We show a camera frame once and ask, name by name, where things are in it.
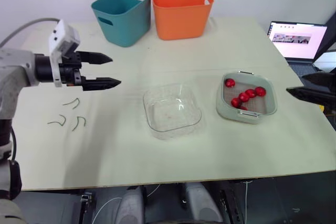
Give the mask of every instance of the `wire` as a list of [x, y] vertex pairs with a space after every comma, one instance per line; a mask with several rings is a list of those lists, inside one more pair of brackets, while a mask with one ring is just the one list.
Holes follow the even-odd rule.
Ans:
[[110, 203], [111, 201], [115, 200], [115, 199], [122, 199], [121, 197], [117, 197], [117, 198], [113, 198], [113, 199], [109, 199], [108, 201], [106, 201], [106, 203], [104, 205], [101, 206], [101, 208], [99, 208], [96, 216], [93, 219], [92, 224], [95, 224], [94, 222], [96, 221], [96, 218], [98, 217], [98, 214], [100, 213], [100, 211], [104, 208], [104, 206], [106, 206], [108, 203]]
[[12, 154], [12, 161], [15, 160], [16, 157], [16, 136], [13, 130], [13, 127], [10, 127], [10, 134], [12, 135], [12, 139], [13, 139], [13, 154]]
[[247, 181], [247, 182], [243, 182], [245, 183], [245, 186], [246, 186], [246, 189], [245, 189], [245, 222], [244, 224], [247, 224], [247, 187], [248, 187], [248, 184], [250, 184], [252, 182], [251, 181]]
[[147, 197], [151, 196], [153, 193], [155, 193], [156, 190], [158, 190], [158, 188], [161, 186], [161, 184], [159, 184], [150, 194], [147, 195]]
[[[155, 191], [160, 187], [160, 185], [161, 184], [159, 184], [150, 194], [148, 194], [147, 195], [147, 197], [149, 197], [149, 196], [151, 196], [153, 193], [155, 193]], [[99, 210], [98, 210], [98, 212], [97, 212], [97, 214], [96, 214], [96, 216], [94, 217], [94, 219], [93, 219], [93, 222], [92, 222], [92, 224], [95, 224], [94, 222], [96, 221], [96, 218], [97, 218], [97, 216], [98, 216], [98, 214], [100, 213], [100, 211], [109, 203], [109, 202], [111, 202], [111, 201], [113, 201], [113, 200], [115, 200], [115, 199], [122, 199], [121, 197], [116, 197], [116, 198], [113, 198], [113, 199], [109, 199], [108, 201], [106, 201], [105, 202], [105, 204], [104, 205], [102, 205], [101, 206], [101, 208], [99, 208]]]
[[39, 18], [33, 21], [30, 21], [19, 28], [17, 28], [14, 32], [12, 32], [10, 35], [8, 35], [1, 43], [0, 47], [3, 47], [7, 42], [9, 42], [10, 39], [12, 39], [15, 35], [17, 35], [20, 31], [23, 29], [27, 28], [28, 26], [31, 26], [33, 24], [39, 23], [39, 22], [44, 22], [44, 21], [56, 21], [59, 22], [58, 18]]

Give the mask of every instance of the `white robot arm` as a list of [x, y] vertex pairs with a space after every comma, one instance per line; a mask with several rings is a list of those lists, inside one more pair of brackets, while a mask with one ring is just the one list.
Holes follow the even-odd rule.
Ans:
[[21, 191], [19, 165], [12, 154], [14, 117], [22, 88], [40, 82], [53, 82], [56, 87], [82, 86], [83, 91], [113, 88], [121, 83], [112, 78], [87, 80], [80, 75], [82, 62], [103, 64], [108, 56], [95, 52], [75, 51], [80, 41], [76, 30], [61, 20], [49, 37], [50, 57], [30, 51], [0, 48], [0, 223], [25, 223], [15, 204], [10, 201]]

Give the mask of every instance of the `clear plastic container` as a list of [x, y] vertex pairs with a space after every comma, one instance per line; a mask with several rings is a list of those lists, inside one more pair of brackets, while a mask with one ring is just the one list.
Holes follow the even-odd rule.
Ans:
[[148, 125], [160, 139], [191, 133], [202, 117], [192, 91], [182, 84], [148, 90], [143, 105]]

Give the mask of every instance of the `orange bin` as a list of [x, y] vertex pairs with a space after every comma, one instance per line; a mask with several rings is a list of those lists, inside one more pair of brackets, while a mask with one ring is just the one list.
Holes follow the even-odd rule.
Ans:
[[202, 35], [214, 0], [153, 0], [160, 39], [185, 39]]

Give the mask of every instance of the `table surface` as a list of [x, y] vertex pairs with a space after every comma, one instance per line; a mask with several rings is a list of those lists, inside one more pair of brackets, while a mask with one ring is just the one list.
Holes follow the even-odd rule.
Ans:
[[[55, 24], [36, 27], [23, 49], [48, 55]], [[210, 18], [200, 38], [162, 41], [152, 24], [134, 46], [105, 40], [94, 23], [75, 23], [79, 50], [114, 62], [83, 64], [82, 75], [113, 77], [110, 90], [83, 92], [51, 83], [23, 89], [13, 127], [23, 189], [64, 189], [215, 179], [258, 178], [334, 170], [336, 133], [318, 106], [292, 97], [301, 82], [265, 32], [248, 18]], [[215, 108], [221, 77], [248, 71], [269, 79], [278, 110], [258, 125], [224, 119]], [[159, 140], [142, 97], [154, 86], [183, 83], [202, 111], [195, 132]], [[77, 108], [62, 105], [80, 99]], [[66, 117], [64, 126], [47, 124]], [[86, 125], [77, 117], [86, 118]]]

